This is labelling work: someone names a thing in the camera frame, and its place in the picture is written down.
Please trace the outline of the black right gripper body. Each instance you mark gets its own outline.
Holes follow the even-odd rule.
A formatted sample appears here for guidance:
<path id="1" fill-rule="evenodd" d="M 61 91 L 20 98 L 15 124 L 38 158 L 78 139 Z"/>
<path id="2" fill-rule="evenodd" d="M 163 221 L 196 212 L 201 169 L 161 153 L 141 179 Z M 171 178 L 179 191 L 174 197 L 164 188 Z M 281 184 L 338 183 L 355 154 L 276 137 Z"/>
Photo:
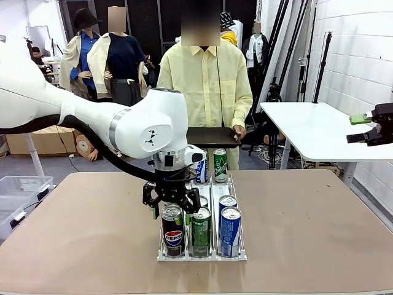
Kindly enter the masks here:
<path id="1" fill-rule="evenodd" d="M 393 143 L 393 103 L 377 104 L 372 111 L 372 122 L 377 126 L 372 129 L 370 146 Z"/>

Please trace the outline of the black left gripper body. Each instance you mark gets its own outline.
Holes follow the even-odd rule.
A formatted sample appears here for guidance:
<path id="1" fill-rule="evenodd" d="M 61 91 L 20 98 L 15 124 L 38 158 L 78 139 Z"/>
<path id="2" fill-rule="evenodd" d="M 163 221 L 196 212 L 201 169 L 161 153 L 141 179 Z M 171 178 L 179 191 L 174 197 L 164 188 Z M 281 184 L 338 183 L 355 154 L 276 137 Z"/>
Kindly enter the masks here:
<path id="1" fill-rule="evenodd" d="M 186 168 L 176 171 L 162 171 L 155 169 L 157 177 L 155 192 L 164 197 L 183 197 L 186 193 Z"/>

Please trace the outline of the black Pepsi can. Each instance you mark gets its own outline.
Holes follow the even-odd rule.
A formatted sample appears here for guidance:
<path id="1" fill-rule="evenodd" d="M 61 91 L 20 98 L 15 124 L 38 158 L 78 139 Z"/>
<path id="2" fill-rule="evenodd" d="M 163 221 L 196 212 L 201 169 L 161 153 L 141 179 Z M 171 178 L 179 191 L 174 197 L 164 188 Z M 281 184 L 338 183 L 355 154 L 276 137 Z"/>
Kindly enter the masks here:
<path id="1" fill-rule="evenodd" d="M 183 212 L 178 205 L 167 205 L 161 214 L 163 240 L 167 255 L 182 256 L 185 249 Z"/>

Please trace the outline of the black serving tray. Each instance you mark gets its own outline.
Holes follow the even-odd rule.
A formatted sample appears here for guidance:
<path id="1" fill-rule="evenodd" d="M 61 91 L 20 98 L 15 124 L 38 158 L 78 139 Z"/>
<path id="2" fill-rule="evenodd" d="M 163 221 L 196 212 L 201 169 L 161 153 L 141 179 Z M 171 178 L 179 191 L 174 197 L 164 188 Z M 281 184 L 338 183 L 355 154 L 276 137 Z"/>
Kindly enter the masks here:
<path id="1" fill-rule="evenodd" d="M 203 149 L 235 148 L 239 146 L 235 135 L 229 127 L 189 127 L 187 141 Z"/>

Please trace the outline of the person's left forearm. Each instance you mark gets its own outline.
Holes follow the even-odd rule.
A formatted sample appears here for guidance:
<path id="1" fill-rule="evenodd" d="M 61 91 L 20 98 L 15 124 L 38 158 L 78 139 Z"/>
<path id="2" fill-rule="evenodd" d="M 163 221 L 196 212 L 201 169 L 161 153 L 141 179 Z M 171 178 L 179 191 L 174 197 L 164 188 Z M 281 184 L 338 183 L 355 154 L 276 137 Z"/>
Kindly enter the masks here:
<path id="1" fill-rule="evenodd" d="M 245 120 L 252 107 L 252 102 L 252 92 L 249 87 L 236 91 L 231 127 L 236 125 L 245 127 Z"/>

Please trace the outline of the person's left hand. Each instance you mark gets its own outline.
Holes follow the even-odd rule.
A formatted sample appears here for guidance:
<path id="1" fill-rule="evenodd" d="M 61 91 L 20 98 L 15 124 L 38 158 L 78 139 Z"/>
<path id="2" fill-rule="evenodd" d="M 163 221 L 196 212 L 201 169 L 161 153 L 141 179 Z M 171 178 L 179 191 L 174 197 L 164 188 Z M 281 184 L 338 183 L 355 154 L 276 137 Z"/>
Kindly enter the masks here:
<path id="1" fill-rule="evenodd" d="M 234 126 L 232 127 L 232 130 L 233 130 L 233 132 L 234 132 L 234 136 L 233 136 L 234 140 L 235 140 L 237 143 L 240 143 L 241 140 L 242 140 L 242 139 L 245 137 L 245 135 L 246 135 L 246 128 L 245 128 L 245 126 L 242 126 L 242 125 L 234 125 Z"/>

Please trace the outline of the blue Pocari Sweat can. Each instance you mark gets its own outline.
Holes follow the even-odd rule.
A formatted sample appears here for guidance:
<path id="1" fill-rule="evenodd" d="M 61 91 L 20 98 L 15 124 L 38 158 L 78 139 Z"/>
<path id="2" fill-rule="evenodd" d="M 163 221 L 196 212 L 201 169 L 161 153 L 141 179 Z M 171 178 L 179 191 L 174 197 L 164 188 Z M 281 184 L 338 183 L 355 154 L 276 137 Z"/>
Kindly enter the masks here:
<path id="1" fill-rule="evenodd" d="M 208 161 L 206 159 L 198 162 L 196 173 L 196 182 L 206 183 L 208 181 Z"/>
<path id="2" fill-rule="evenodd" d="M 222 256 L 227 258 L 239 255 L 241 211 L 234 206 L 225 207 L 220 217 L 220 245 Z"/>
<path id="3" fill-rule="evenodd" d="M 226 207 L 237 207 L 238 202 L 237 199 L 232 195 L 223 195 L 219 199 L 219 214 L 221 214 L 222 210 Z"/>

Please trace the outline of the green Chilsung cider can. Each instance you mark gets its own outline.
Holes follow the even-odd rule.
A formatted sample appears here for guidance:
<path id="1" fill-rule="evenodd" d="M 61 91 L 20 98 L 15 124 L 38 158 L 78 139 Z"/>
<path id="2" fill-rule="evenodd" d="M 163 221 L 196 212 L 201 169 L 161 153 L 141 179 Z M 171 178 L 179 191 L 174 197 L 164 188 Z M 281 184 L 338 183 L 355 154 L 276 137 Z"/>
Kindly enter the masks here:
<path id="1" fill-rule="evenodd" d="M 225 149 L 216 149 L 214 156 L 214 178 L 217 183 L 227 181 L 227 153 Z"/>

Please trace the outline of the black light stand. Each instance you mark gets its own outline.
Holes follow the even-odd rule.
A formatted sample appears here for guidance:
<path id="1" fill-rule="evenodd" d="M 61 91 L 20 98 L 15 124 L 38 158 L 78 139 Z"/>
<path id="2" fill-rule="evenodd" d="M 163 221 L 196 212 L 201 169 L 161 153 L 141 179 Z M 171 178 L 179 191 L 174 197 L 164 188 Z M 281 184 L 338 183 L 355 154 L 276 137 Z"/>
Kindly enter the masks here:
<path id="1" fill-rule="evenodd" d="M 316 85 L 314 87 L 314 92 L 313 92 L 313 99 L 312 99 L 313 104 L 318 103 L 318 98 L 319 98 L 320 89 L 321 89 L 321 85 L 322 85 L 322 79 L 323 79 L 324 70 L 325 70 L 326 61 L 327 61 L 327 55 L 329 52 L 331 40 L 333 38 L 333 32 L 334 32 L 333 29 L 331 29 L 331 30 L 325 29 L 325 32 L 324 32 L 324 40 L 322 43 L 322 52 L 321 52 L 320 63 L 319 63 L 318 72 L 317 72 Z"/>

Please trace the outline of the brown cardboard spool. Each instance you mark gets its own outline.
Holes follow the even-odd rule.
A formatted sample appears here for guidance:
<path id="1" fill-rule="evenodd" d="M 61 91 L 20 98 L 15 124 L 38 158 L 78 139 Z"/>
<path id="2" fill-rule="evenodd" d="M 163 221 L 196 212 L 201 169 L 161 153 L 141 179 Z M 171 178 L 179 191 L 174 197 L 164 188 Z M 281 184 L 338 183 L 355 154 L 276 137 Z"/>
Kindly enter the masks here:
<path id="1" fill-rule="evenodd" d="M 82 157 L 88 157 L 94 150 L 94 147 L 84 135 L 77 135 L 76 150 Z"/>

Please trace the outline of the brown cardboard box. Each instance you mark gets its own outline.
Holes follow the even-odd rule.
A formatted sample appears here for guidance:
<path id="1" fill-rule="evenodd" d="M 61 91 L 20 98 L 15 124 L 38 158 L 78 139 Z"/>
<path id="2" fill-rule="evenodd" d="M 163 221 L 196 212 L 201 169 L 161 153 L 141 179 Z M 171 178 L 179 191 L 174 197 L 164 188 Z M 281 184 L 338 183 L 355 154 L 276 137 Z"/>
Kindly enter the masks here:
<path id="1" fill-rule="evenodd" d="M 74 129 L 65 127 L 48 127 L 31 133 L 34 147 L 39 155 L 63 155 L 76 153 Z M 29 155 L 28 144 L 24 134 L 6 135 L 10 153 Z"/>

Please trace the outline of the clear plastic storage bin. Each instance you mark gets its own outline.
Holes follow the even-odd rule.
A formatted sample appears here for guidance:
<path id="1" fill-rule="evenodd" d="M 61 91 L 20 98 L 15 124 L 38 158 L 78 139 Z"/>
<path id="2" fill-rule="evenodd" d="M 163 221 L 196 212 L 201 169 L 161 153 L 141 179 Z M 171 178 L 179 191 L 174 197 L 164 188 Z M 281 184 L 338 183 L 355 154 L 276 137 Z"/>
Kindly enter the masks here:
<path id="1" fill-rule="evenodd" d="M 0 195 L 0 241 L 8 238 L 35 205 L 36 197 Z"/>
<path id="2" fill-rule="evenodd" d="M 43 200 L 55 188 L 53 178 L 45 176 L 5 176 L 0 179 L 0 201 Z"/>

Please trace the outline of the mannequin in yellow hoodie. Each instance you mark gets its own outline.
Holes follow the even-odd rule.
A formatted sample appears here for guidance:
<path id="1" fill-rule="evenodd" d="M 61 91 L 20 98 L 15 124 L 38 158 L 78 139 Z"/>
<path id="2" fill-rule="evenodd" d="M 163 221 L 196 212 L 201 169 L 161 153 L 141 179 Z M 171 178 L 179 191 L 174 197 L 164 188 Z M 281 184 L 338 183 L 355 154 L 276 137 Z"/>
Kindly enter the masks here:
<path id="1" fill-rule="evenodd" d="M 231 27 L 221 30 L 220 29 L 220 35 L 221 38 L 230 42 L 231 44 L 237 46 L 238 45 L 238 40 L 236 38 L 236 33 L 231 30 Z"/>

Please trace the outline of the mannequin in blue shirt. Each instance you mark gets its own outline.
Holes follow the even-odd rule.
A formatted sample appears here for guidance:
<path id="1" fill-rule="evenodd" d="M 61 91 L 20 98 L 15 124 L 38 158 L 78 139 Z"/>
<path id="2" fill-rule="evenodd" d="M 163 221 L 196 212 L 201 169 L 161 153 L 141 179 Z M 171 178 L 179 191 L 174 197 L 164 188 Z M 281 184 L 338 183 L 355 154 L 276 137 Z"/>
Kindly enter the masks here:
<path id="1" fill-rule="evenodd" d="M 93 26 L 77 30 L 77 34 L 69 41 L 60 63 L 59 84 L 68 91 L 79 91 L 90 101 L 98 101 L 93 76 L 87 61 L 87 55 L 99 34 Z"/>

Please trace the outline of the black white bucket hat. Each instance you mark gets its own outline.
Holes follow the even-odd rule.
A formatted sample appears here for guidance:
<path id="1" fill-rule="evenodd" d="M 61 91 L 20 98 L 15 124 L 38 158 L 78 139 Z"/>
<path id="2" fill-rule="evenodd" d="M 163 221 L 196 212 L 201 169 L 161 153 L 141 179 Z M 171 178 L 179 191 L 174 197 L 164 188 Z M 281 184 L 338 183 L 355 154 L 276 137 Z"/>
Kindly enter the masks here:
<path id="1" fill-rule="evenodd" d="M 233 25 L 235 25 L 235 22 L 232 19 L 231 13 L 230 12 L 221 12 L 220 13 L 220 28 L 221 28 L 221 30 L 227 29 Z"/>

